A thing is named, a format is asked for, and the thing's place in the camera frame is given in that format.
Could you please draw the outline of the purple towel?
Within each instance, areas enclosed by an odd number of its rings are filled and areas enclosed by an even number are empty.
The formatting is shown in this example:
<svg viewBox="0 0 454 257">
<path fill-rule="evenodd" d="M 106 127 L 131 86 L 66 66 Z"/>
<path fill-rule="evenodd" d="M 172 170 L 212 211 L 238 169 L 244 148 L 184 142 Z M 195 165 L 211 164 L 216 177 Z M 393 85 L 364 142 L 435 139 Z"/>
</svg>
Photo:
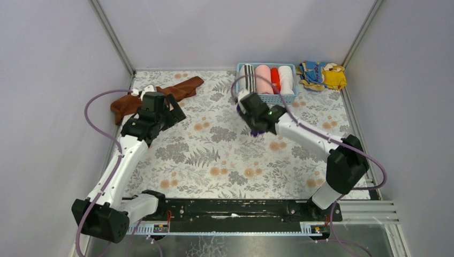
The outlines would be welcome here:
<svg viewBox="0 0 454 257">
<path fill-rule="evenodd" d="M 236 110 L 237 110 L 238 115 L 241 116 L 242 111 L 241 111 L 240 105 L 237 105 Z M 257 138 L 259 135 L 262 135 L 264 133 L 265 133 L 265 131 L 253 131 L 253 130 L 251 130 L 249 134 L 250 134 L 250 136 Z"/>
</svg>

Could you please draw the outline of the brown towel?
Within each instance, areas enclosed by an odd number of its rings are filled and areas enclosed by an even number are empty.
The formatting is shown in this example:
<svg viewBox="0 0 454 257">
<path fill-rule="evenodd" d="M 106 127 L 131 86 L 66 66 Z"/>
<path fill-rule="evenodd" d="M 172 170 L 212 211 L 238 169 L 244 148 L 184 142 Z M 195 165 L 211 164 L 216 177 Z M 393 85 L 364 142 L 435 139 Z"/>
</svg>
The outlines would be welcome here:
<svg viewBox="0 0 454 257">
<path fill-rule="evenodd" d="M 179 84 L 171 87 L 156 87 L 156 90 L 165 95 L 172 94 L 176 101 L 179 102 L 185 98 L 196 95 L 196 89 L 204 83 L 204 80 L 198 76 L 192 77 Z M 123 118 L 127 115 L 134 114 L 141 107 L 142 100 L 139 96 L 128 93 L 120 97 L 110 105 L 110 110 L 115 114 L 115 124 L 120 125 Z"/>
</svg>

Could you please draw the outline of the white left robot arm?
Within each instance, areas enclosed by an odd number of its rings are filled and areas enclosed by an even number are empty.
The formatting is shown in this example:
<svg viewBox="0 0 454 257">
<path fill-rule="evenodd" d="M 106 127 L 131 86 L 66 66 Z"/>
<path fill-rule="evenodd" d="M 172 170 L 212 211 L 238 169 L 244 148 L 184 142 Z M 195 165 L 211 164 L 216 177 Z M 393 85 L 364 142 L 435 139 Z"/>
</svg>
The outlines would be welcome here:
<svg viewBox="0 0 454 257">
<path fill-rule="evenodd" d="M 86 199 L 76 199 L 72 213 L 84 235 L 119 243 L 130 226 L 145 216 L 166 214 L 165 195 L 144 190 L 123 202 L 123 193 L 138 161 L 157 136 L 186 118 L 172 94 L 146 92 L 141 106 L 122 126 L 116 140 L 117 157 Z"/>
</svg>

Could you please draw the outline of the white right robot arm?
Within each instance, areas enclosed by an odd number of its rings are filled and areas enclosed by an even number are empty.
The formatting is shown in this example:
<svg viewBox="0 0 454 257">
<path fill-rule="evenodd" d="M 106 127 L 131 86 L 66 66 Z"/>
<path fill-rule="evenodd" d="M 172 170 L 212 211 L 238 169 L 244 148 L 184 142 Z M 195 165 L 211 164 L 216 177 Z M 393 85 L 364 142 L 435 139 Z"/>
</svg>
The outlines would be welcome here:
<svg viewBox="0 0 454 257">
<path fill-rule="evenodd" d="M 299 121 L 283 106 L 268 105 L 256 93 L 242 90 L 237 111 L 253 133 L 272 133 L 285 137 L 311 151 L 326 163 L 324 183 L 310 197 L 318 208 L 328 209 L 342 195 L 349 194 L 369 170 L 359 139 L 323 132 Z"/>
</svg>

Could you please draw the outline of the light blue plastic basket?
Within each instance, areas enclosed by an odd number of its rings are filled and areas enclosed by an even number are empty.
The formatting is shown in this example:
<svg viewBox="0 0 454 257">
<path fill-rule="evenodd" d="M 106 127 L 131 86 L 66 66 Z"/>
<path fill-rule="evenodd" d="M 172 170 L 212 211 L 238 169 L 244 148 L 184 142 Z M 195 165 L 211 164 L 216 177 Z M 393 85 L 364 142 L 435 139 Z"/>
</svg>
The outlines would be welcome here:
<svg viewBox="0 0 454 257">
<path fill-rule="evenodd" d="M 242 91 L 239 91 L 238 89 L 238 81 L 239 81 L 239 70 L 240 68 L 244 65 L 244 64 L 251 64 L 254 69 L 259 66 L 259 65 L 267 65 L 270 67 L 270 69 L 272 69 L 273 67 L 276 67 L 278 68 L 279 66 L 282 66 L 282 65 L 287 65 L 287 66 L 290 66 L 291 69 L 292 69 L 292 73 L 293 73 L 293 91 L 294 91 L 294 95 L 283 95 L 281 94 L 280 92 L 278 94 L 258 94 L 258 96 L 261 98 L 261 100 L 267 104 L 280 104 L 282 105 L 283 102 L 285 102 L 287 105 L 291 105 L 296 96 L 299 94 L 299 88 L 298 88 L 298 80 L 296 79 L 296 67 L 293 65 L 293 64 L 279 64 L 279 63 L 238 63 L 237 64 L 237 78 L 235 80 L 235 82 L 233 83 L 233 85 L 231 86 L 231 94 L 232 94 L 232 97 L 234 99 L 237 99 L 238 98 L 238 93 L 239 92 L 242 92 Z"/>
</svg>

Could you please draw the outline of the pink rolled towel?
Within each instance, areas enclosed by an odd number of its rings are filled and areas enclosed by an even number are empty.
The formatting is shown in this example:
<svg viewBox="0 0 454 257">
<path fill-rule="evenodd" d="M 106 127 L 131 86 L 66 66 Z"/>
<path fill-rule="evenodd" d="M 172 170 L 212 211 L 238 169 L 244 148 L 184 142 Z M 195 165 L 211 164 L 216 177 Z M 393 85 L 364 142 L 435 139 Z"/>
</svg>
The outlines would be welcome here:
<svg viewBox="0 0 454 257">
<path fill-rule="evenodd" d="M 258 94 L 273 94 L 271 83 L 271 69 L 267 65 L 259 65 L 255 68 L 256 92 Z"/>
</svg>

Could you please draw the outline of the striped rolled towel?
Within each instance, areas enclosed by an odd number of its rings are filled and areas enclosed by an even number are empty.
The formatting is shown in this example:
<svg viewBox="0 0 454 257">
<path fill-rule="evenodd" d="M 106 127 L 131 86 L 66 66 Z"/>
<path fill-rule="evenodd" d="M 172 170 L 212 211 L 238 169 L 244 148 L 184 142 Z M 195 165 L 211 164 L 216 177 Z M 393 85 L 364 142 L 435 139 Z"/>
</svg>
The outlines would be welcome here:
<svg viewBox="0 0 454 257">
<path fill-rule="evenodd" d="M 247 90 L 251 93 L 256 92 L 255 69 L 251 64 L 244 64 L 239 70 L 239 91 Z"/>
</svg>

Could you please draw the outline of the red rolled towel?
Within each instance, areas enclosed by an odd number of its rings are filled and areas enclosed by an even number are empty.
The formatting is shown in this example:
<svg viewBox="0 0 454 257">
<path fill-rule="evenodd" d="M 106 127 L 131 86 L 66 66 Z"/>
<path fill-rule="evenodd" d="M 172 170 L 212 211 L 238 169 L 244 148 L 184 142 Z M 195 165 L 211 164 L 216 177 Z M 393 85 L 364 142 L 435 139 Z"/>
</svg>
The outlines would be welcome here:
<svg viewBox="0 0 454 257">
<path fill-rule="evenodd" d="M 279 76 L 278 68 L 273 67 L 270 70 L 270 75 L 271 75 L 271 83 L 274 86 L 273 92 L 274 92 L 274 94 L 278 94 L 280 92 L 280 90 L 281 90 L 280 76 Z"/>
</svg>

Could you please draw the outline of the white rolled towel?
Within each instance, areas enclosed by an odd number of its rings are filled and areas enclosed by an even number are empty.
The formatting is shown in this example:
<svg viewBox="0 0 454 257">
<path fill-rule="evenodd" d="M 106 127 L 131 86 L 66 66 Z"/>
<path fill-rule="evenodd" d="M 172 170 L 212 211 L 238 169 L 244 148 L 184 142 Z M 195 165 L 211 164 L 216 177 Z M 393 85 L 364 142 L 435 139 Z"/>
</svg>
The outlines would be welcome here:
<svg viewBox="0 0 454 257">
<path fill-rule="evenodd" d="M 282 65 L 278 67 L 280 93 L 283 95 L 294 95 L 293 73 L 290 66 Z"/>
</svg>

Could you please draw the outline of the floral patterned table mat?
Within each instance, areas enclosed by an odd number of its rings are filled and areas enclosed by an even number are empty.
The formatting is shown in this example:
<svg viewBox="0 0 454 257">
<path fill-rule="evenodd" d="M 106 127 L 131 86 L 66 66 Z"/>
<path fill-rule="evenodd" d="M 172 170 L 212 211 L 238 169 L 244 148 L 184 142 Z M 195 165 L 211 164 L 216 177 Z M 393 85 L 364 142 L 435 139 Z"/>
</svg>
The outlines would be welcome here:
<svg viewBox="0 0 454 257">
<path fill-rule="evenodd" d="M 271 133 L 253 137 L 236 114 L 233 71 L 139 71 L 133 87 L 203 84 L 180 102 L 186 118 L 162 132 L 127 182 L 124 197 L 144 190 L 169 198 L 307 199 L 326 179 L 322 158 Z"/>
</svg>

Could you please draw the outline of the blue yellow cartoon towel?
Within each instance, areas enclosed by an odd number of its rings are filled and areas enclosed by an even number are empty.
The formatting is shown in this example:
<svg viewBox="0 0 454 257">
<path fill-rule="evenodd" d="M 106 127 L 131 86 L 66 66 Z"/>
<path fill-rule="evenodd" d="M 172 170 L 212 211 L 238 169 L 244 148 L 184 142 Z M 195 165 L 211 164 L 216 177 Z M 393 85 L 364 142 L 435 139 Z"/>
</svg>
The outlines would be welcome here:
<svg viewBox="0 0 454 257">
<path fill-rule="evenodd" d="M 296 72 L 300 77 L 299 83 L 306 90 L 341 90 L 347 85 L 344 67 L 336 63 L 306 61 L 296 67 Z"/>
</svg>

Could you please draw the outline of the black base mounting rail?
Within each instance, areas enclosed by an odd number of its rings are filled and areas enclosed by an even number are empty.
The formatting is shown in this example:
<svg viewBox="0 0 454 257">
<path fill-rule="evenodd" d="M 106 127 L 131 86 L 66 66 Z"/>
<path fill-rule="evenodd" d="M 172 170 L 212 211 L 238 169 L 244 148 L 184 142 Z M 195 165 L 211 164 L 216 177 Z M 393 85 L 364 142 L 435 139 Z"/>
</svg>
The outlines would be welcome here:
<svg viewBox="0 0 454 257">
<path fill-rule="evenodd" d="M 170 232 L 296 232 L 307 224 L 324 233 L 342 220 L 337 203 L 322 210 L 306 200 L 173 198 L 142 221 L 166 224 Z"/>
</svg>

